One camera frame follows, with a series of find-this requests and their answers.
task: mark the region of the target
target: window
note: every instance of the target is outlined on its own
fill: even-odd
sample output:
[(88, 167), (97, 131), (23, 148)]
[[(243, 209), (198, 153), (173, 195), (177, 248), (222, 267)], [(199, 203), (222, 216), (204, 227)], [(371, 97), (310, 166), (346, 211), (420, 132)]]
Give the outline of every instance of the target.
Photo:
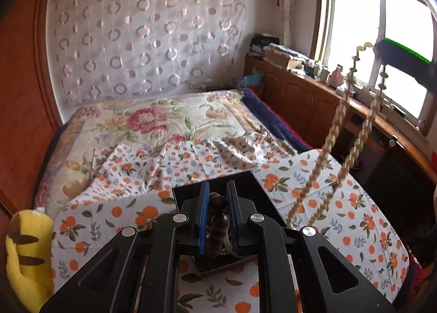
[[(316, 58), (334, 70), (337, 64), (344, 74), (353, 66), (352, 57), (357, 46), (365, 42), (375, 44), (385, 37), (399, 42), (430, 61), (437, 51), (434, 48), (434, 24), (430, 9), (423, 0), (327, 0), (324, 46), (316, 51)], [(367, 88), (377, 88), (381, 78), (381, 64), (372, 50), (360, 52), (355, 76)], [(423, 120), (432, 98), (427, 90), (408, 74), (392, 66), (386, 67), (385, 94), (405, 111), (415, 126)]]

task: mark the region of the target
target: green light strip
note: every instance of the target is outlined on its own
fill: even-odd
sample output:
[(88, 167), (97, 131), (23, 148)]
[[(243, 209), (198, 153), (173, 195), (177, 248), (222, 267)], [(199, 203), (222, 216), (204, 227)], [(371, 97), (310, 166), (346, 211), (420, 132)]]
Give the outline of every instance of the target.
[(409, 53), (415, 55), (417, 58), (423, 60), (426, 64), (431, 64), (431, 61), (427, 60), (424, 56), (421, 56), (417, 52), (414, 52), (413, 50), (411, 50), (410, 48), (404, 46), (403, 44), (400, 44), (399, 42), (393, 41), (393, 40), (391, 40), (389, 38), (385, 38), (384, 41), (390, 42), (392, 44), (396, 44), (397, 46), (403, 48), (404, 50), (408, 51)]

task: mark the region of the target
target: bed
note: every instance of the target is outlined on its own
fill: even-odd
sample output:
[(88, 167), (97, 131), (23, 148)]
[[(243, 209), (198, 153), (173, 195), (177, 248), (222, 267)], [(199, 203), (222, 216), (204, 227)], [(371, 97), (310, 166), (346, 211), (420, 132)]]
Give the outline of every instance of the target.
[[(177, 186), (251, 171), (285, 220), (317, 156), (248, 89), (79, 109), (36, 196), (36, 207), (55, 221), (55, 291), (124, 226), (147, 229), (158, 216), (176, 211), (171, 189)], [(330, 157), (295, 218), (296, 228), (308, 223), (339, 168)], [(395, 300), (409, 269), (408, 251), (350, 175), (315, 227)], [(258, 310), (255, 261), (200, 280), (185, 257), (180, 273), (183, 312), (191, 306), (190, 312)]]

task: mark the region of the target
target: window pane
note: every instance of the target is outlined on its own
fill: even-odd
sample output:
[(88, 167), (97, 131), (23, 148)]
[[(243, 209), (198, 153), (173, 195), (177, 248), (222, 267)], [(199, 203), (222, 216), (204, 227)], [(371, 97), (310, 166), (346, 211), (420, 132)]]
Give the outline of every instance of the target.
[(418, 118), (427, 96), (427, 90), (416, 79), (399, 69), (388, 65), (385, 71), (388, 74), (388, 78), (385, 79), (387, 86), (385, 94)]
[(433, 58), (434, 31), (431, 11), (417, 0), (386, 0), (385, 37)]
[[(328, 58), (329, 71), (337, 64), (343, 66), (343, 74), (353, 66), (352, 56), (357, 46), (365, 42), (375, 43), (379, 28), (379, 0), (335, 0), (331, 50)], [(369, 82), (374, 61), (372, 50), (360, 52), (356, 77)]]

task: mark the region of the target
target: black tray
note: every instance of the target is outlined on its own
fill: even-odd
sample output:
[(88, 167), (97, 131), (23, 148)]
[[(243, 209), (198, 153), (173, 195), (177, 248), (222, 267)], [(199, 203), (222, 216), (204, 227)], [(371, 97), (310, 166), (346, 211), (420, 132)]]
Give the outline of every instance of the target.
[[(273, 206), (270, 199), (250, 171), (244, 171), (242, 173), (209, 180), (209, 191), (217, 192), (226, 197), (226, 184), (230, 180), (235, 182), (235, 188), (240, 197), (252, 200), (255, 203), (257, 212), (273, 218), (280, 226), (285, 226), (285, 223), (279, 216), (276, 208)], [(176, 206), (181, 208), (182, 203), (185, 200), (198, 197), (200, 193), (200, 185), (199, 182), (174, 188), (173, 195), (176, 200)], [(253, 259), (255, 259), (254, 256), (238, 259), (229, 254), (219, 255), (214, 259), (201, 256), (194, 258), (194, 262), (197, 266), (200, 277), (204, 278), (243, 265)]]

